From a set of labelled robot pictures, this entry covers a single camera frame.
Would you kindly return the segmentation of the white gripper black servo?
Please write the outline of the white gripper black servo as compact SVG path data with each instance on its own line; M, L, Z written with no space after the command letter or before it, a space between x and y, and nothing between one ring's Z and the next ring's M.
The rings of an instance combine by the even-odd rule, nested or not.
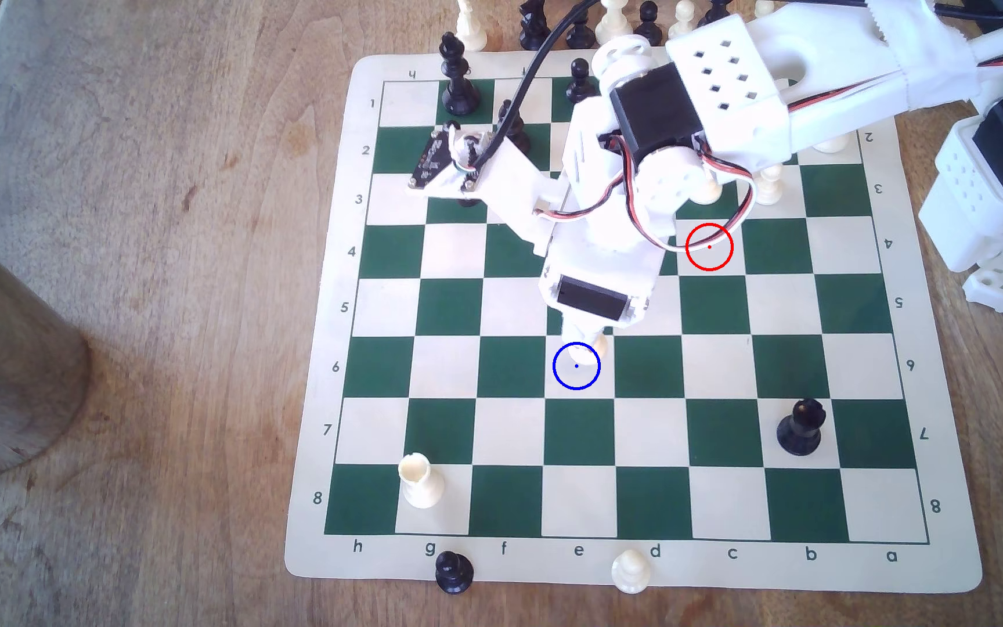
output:
M654 289L654 247L643 237L626 250L595 242L585 222L557 222L538 288L562 315L562 341L584 341L598 330L593 350L606 356L614 327L642 321Z

